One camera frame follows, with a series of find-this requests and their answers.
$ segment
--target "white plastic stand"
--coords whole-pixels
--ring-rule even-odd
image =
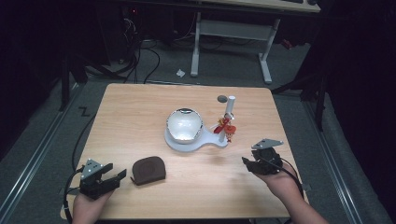
[[[202,129],[202,133],[199,138],[193,143],[180,144],[172,138],[167,130],[165,130],[165,141],[170,148],[180,152],[192,152],[206,145],[214,145],[216,147],[227,147],[228,145],[227,139],[223,139],[223,141],[220,142],[219,134],[212,133],[205,127]]]
[[[233,119],[233,103],[235,102],[235,96],[229,96],[227,106],[225,108],[225,116],[229,119]],[[171,136],[167,129],[165,129],[165,142],[168,146],[176,151],[181,152],[192,152],[200,147],[206,145],[213,145],[216,147],[227,147],[228,140],[224,130],[220,133],[212,133],[205,126],[201,130],[201,135],[192,143],[180,144]]]

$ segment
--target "desk leg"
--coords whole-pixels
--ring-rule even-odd
[[[267,57],[270,52],[271,46],[274,42],[274,38],[276,35],[277,27],[279,26],[280,19],[276,19],[274,22],[274,26],[271,28],[270,35],[267,40],[267,46],[265,47],[264,53],[259,54],[259,60],[260,60],[260,65],[262,66],[262,75],[264,76],[264,82],[266,84],[271,84],[272,79],[271,79],[271,74],[268,69],[268,64],[267,64]]]
[[[201,34],[201,12],[197,12],[197,22],[195,27],[195,45],[194,45],[194,52],[192,53],[192,62],[191,62],[192,77],[198,77],[200,34]]]

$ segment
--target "floor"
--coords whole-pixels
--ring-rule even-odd
[[[229,42],[233,41],[237,40],[203,43],[198,77],[188,74],[190,39],[173,46],[147,41],[141,50],[136,76],[132,73],[127,83],[142,83],[153,71],[147,83],[274,89],[293,80],[309,50],[309,45],[293,49],[273,45],[268,57],[273,83],[266,85],[257,55],[229,51],[233,44]],[[114,63],[109,68],[122,66]],[[178,77],[179,69],[187,74]],[[20,139],[0,163],[1,223],[66,223],[60,218],[60,210],[65,180],[73,171],[71,160],[78,160],[89,134],[90,119],[100,105],[106,85],[113,82],[122,80],[89,75],[85,85],[73,86],[71,102],[63,112],[58,111],[60,84],[53,89],[50,98],[31,117]],[[322,133],[313,123],[315,102],[301,102],[298,93],[286,91],[274,98],[312,206],[331,223],[391,223],[348,148],[329,97],[326,98]],[[263,218],[257,221],[264,224],[285,220]]]

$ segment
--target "cable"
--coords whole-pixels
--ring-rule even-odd
[[[92,118],[88,121],[88,123],[85,125],[84,129],[81,131],[81,133],[80,133],[79,136],[78,136],[78,140],[77,140],[77,142],[76,142],[76,144],[75,144],[75,147],[74,147],[74,149],[73,149],[73,154],[72,154],[72,168],[73,168],[73,170],[76,170],[76,168],[77,168],[77,166],[75,165],[75,162],[74,162],[74,158],[75,158],[75,156],[76,156],[76,150],[77,150],[77,147],[78,147],[78,143],[79,143],[79,141],[81,140],[82,135],[85,133],[85,130],[87,130],[89,124],[93,121],[93,119],[94,119],[95,117],[96,117],[96,114],[94,114],[94,115],[92,116]]]
[[[155,54],[157,55],[157,57],[158,57],[158,62],[157,62],[157,65],[154,67],[154,69],[152,69],[152,71],[151,71],[150,73],[148,73],[148,75],[146,76],[145,80],[143,81],[143,84],[146,84],[147,80],[149,79],[149,76],[151,76],[151,74],[152,74],[152,73],[158,68],[158,66],[160,65],[160,55],[159,55],[157,52],[155,52],[154,50],[152,50],[152,49],[146,49],[146,50],[149,50],[149,51],[155,53]]]
[[[73,218],[72,218],[72,215],[71,215],[70,209],[69,209],[69,202],[67,201],[67,194],[69,192],[69,186],[73,180],[73,177],[78,173],[82,173],[83,170],[84,170],[84,166],[82,166],[81,168],[76,170],[73,174],[71,174],[69,176],[69,178],[67,179],[66,185],[64,186],[64,214],[66,215],[67,221],[69,223],[73,222]]]

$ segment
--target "brown leather wallet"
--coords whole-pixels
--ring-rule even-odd
[[[131,179],[137,186],[162,180],[166,177],[165,163],[159,157],[147,157],[134,163],[132,174]]]

